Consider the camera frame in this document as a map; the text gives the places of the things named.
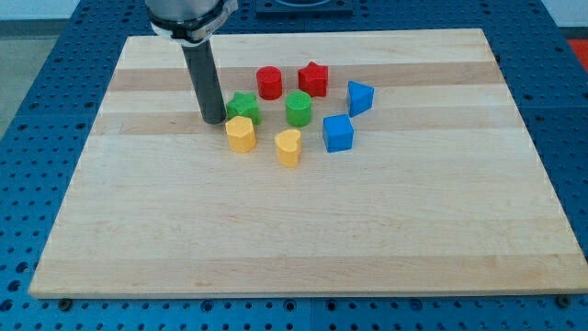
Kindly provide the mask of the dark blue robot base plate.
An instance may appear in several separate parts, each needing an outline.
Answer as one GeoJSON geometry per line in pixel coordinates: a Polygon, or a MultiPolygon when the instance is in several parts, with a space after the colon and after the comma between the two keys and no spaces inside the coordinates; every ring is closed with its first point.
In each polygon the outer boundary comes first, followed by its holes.
{"type": "Polygon", "coordinates": [[[309,17],[313,15],[353,14],[354,0],[256,0],[255,15],[269,17],[309,17]]]}

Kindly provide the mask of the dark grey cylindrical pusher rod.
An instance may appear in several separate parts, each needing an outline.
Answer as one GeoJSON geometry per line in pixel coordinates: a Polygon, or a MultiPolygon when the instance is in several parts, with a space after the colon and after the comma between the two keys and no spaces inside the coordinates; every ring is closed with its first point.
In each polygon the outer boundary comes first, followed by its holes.
{"type": "Polygon", "coordinates": [[[207,40],[198,46],[182,47],[182,51],[202,119],[213,125],[224,122],[226,108],[210,42],[207,40]]]}

